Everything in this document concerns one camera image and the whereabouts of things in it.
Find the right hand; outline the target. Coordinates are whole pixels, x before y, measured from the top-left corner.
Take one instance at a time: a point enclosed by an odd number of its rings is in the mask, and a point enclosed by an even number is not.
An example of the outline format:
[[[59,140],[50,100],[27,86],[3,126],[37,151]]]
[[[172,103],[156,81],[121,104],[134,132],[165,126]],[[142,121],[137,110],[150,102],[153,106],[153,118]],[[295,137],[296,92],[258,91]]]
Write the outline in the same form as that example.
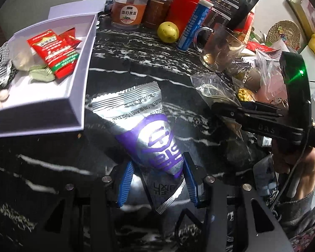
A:
[[[289,174],[292,167],[302,154],[302,149],[276,140],[272,140],[273,166],[279,174]],[[293,178],[297,177],[298,185],[294,200],[301,200],[309,195],[315,188],[315,148],[308,147],[304,150],[299,163],[295,168]]]

